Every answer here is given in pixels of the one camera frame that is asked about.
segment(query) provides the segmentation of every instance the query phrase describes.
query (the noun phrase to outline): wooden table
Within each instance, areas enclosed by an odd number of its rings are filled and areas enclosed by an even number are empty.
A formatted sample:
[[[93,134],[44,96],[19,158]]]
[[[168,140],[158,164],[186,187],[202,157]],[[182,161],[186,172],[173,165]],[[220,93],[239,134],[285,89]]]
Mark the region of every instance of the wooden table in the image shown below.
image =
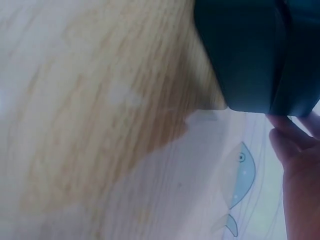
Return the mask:
[[[244,115],[225,109],[193,4],[2,0],[1,239],[221,239]]]

